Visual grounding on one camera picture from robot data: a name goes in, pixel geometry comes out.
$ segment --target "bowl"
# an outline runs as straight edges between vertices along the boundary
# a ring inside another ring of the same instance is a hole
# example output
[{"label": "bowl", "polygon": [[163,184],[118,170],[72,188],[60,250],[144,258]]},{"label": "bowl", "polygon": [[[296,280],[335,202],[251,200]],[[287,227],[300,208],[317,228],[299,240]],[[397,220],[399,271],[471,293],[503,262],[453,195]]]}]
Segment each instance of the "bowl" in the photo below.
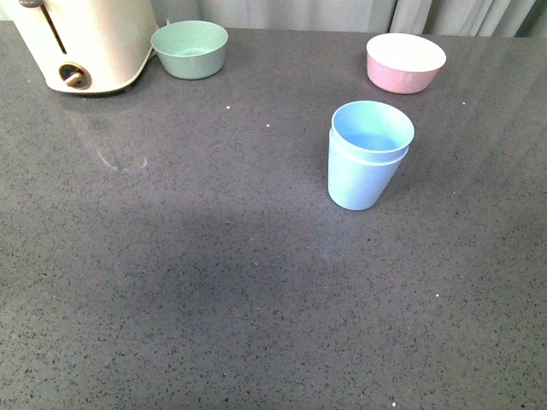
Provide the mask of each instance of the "bowl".
[{"label": "bowl", "polygon": [[226,57],[226,30],[208,21],[169,24],[152,35],[152,47],[166,71],[179,79],[204,79],[217,73]]},{"label": "bowl", "polygon": [[367,43],[368,77],[389,92],[414,94],[424,90],[445,63],[443,49],[412,34],[380,34]]}]

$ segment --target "toaster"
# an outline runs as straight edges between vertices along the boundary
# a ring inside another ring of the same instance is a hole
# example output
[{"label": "toaster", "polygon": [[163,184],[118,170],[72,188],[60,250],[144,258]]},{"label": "toaster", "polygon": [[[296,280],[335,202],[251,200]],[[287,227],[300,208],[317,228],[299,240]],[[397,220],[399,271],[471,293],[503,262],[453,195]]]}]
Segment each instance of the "toaster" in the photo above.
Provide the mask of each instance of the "toaster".
[{"label": "toaster", "polygon": [[10,0],[4,3],[45,83],[104,93],[130,85],[151,56],[150,0]]}]

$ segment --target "green bowl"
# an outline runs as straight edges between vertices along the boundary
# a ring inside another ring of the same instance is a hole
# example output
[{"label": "green bowl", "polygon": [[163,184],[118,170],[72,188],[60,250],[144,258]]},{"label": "green bowl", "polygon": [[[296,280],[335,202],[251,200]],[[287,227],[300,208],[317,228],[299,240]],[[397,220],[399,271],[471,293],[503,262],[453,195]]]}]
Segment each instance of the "green bowl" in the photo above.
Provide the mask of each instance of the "green bowl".
[{"label": "green bowl", "polygon": [[208,21],[179,21],[162,27],[151,43],[166,71],[179,79],[217,73],[226,57],[226,30]]}]

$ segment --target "white curtain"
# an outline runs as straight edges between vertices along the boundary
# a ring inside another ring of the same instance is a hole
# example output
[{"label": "white curtain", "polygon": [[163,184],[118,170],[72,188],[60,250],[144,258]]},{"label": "white curtain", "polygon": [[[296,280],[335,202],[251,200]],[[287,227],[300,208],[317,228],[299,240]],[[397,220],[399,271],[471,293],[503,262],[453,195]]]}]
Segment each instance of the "white curtain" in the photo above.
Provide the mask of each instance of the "white curtain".
[{"label": "white curtain", "polygon": [[545,37],[547,0],[153,0],[160,25]]}]

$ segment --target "blue cup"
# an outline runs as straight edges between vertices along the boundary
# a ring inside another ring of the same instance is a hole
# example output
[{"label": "blue cup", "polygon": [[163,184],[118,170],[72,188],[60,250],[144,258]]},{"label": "blue cup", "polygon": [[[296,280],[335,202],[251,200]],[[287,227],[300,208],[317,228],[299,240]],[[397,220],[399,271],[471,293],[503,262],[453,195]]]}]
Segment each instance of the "blue cup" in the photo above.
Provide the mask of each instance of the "blue cup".
[{"label": "blue cup", "polygon": [[391,105],[349,102],[332,116],[328,151],[328,192],[341,207],[372,207],[414,138],[410,118]]}]

